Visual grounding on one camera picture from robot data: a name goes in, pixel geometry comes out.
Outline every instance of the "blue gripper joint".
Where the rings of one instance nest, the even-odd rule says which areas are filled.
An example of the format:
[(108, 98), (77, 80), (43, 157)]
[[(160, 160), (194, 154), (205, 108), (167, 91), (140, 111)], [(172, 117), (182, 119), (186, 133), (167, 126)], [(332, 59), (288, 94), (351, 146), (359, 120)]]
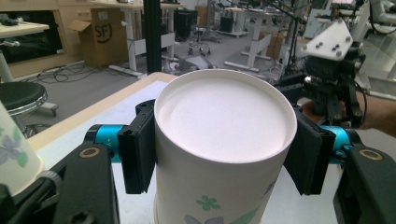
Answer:
[(332, 146), (332, 157), (330, 158), (330, 164), (341, 164), (340, 158), (345, 156), (345, 149), (351, 149), (349, 136), (347, 132), (338, 126), (320, 126), (320, 128), (328, 130), (335, 134), (334, 145)]
[(95, 137), (95, 143), (103, 144), (113, 152), (114, 156), (111, 158), (111, 162), (120, 162), (117, 133), (122, 127), (123, 125), (102, 125)]

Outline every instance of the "black pole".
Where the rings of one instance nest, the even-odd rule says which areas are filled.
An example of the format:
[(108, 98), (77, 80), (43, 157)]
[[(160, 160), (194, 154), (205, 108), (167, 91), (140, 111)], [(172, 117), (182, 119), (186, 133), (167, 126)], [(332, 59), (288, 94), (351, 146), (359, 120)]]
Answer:
[(144, 0), (143, 9), (148, 74), (161, 72), (161, 3), (160, 1)]
[(270, 2), (268, 0), (264, 0), (264, 1), (266, 3), (268, 3), (271, 7), (274, 7), (276, 9), (278, 9), (279, 11), (285, 13), (286, 15), (288, 15), (289, 17), (291, 17), (293, 19), (294, 29), (293, 29), (293, 34), (292, 34), (291, 46), (290, 46), (290, 55), (289, 55), (288, 63), (286, 64), (286, 70), (290, 70), (290, 62), (295, 61), (295, 53), (296, 53), (296, 46), (297, 46), (297, 27), (298, 27), (298, 23), (299, 22), (303, 22), (303, 20), (301, 18), (295, 17), (294, 15), (289, 13), (288, 11), (284, 10), (283, 8), (275, 5), (274, 3), (272, 3), (272, 2)]

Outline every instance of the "cardboard box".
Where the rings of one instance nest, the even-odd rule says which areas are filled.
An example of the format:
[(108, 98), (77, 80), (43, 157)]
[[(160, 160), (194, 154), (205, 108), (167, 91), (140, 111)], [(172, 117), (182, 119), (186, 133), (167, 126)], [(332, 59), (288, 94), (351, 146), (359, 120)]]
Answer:
[[(266, 33), (261, 31), (259, 39), (263, 39), (265, 36)], [(279, 59), (280, 49), (282, 48), (284, 38), (285, 36), (282, 33), (273, 33), (265, 56), (273, 59)]]
[[(214, 15), (215, 15), (215, 10), (211, 8), (211, 14), (210, 14), (210, 20), (213, 20)], [(207, 20), (207, 8), (206, 7), (201, 7), (201, 6), (196, 6), (195, 11), (198, 12), (198, 18), (197, 20), (198, 25), (200, 26), (206, 26), (206, 20)]]
[(85, 64), (95, 68), (128, 60), (124, 15), (119, 8), (92, 8), (91, 21), (72, 21), (68, 28), (78, 32)]

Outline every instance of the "floral pattern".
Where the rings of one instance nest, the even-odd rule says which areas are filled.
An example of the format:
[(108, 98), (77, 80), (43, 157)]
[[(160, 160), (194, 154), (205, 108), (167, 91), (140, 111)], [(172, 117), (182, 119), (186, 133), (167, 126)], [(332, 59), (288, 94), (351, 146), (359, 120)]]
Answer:
[(202, 206), (202, 209), (209, 211), (210, 209), (220, 209), (220, 206), (216, 204), (218, 200), (214, 198), (209, 198), (206, 195), (201, 197), (202, 200), (197, 200), (197, 203)]
[[(3, 136), (3, 130), (0, 128), (0, 136)], [(17, 161), (20, 167), (25, 167), (28, 161), (26, 152), (19, 151), (21, 146), (21, 136), (18, 129), (15, 129), (13, 138), (4, 135), (0, 145), (0, 165), (5, 164), (9, 160)]]

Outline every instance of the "person's hand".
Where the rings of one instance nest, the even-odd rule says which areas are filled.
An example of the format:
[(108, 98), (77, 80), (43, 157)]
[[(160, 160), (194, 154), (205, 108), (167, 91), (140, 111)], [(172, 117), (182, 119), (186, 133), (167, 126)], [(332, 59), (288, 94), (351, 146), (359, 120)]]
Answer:
[(323, 115), (318, 115), (313, 112), (314, 102), (309, 101), (302, 105), (303, 114), (314, 121), (316, 124), (320, 124), (325, 118)]

